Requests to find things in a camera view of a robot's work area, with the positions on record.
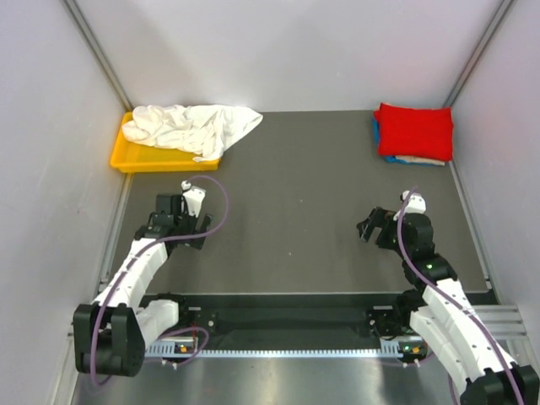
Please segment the red t-shirt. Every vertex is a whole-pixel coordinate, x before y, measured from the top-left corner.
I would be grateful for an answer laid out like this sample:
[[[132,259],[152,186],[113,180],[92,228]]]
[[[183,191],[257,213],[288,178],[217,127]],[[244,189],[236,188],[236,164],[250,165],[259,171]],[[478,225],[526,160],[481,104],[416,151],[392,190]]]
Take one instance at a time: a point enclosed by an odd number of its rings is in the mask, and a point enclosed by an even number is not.
[[[379,155],[452,160],[451,108],[414,109],[381,103],[373,118],[378,127]]]

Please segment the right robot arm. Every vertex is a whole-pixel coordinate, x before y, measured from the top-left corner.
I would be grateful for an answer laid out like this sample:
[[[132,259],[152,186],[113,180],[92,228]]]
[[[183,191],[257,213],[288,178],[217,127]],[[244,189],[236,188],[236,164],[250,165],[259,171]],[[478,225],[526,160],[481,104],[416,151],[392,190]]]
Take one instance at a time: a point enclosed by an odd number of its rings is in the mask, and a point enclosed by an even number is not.
[[[456,271],[435,249],[434,230],[423,213],[373,208],[358,223],[359,238],[396,252],[412,288],[393,306],[403,333],[418,334],[445,367],[459,404],[536,404],[539,375],[504,350],[474,310]]]

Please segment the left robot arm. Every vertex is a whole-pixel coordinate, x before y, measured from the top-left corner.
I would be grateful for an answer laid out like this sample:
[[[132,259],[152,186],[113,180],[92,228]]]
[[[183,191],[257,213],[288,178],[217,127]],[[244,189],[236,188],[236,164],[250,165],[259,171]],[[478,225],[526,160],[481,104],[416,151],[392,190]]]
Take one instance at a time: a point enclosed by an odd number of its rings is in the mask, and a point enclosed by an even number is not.
[[[212,222],[202,216],[206,192],[197,186],[159,194],[155,210],[134,234],[130,249],[110,283],[90,304],[73,313],[75,367],[92,376],[135,376],[149,346],[166,330],[179,335],[192,322],[178,300],[141,302],[154,275],[184,243],[203,246]]]

